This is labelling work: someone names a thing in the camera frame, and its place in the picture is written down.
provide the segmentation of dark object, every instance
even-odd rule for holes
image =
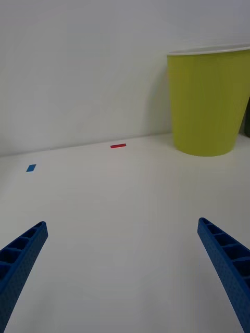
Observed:
[[[48,231],[39,222],[0,251],[0,333],[3,333]]]
[[[250,333],[250,251],[207,219],[198,234],[245,333]]]
[[[245,118],[245,128],[244,128],[245,135],[250,137],[250,98],[247,103],[246,107],[246,118]]]
[[[26,172],[32,172],[32,171],[34,171],[35,166],[36,166],[36,164],[31,164],[31,165],[29,165],[29,167],[27,168],[27,171],[26,171]]]
[[[112,145],[110,146],[111,148],[121,148],[121,147],[126,147],[126,144],[120,144],[120,145]]]

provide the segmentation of white table surface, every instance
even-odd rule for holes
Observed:
[[[123,142],[0,158],[1,248],[49,232],[5,332],[242,332],[197,224],[250,248],[250,139],[214,158]]]

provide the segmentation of bucket rim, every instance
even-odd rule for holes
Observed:
[[[171,51],[167,54],[167,56],[192,56],[192,55],[201,55],[201,54],[236,52],[249,49],[250,49],[250,43],[233,44],[233,45],[216,45],[216,46],[205,46],[205,47],[191,48],[186,50]]]

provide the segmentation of red tape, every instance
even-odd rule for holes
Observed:
[[[112,145],[110,146],[111,148],[120,148],[120,147],[126,147],[126,144],[121,144],[121,145]]]

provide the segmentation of white wall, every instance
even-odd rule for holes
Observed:
[[[0,155],[171,130],[166,52],[247,41],[249,0],[2,0]]]

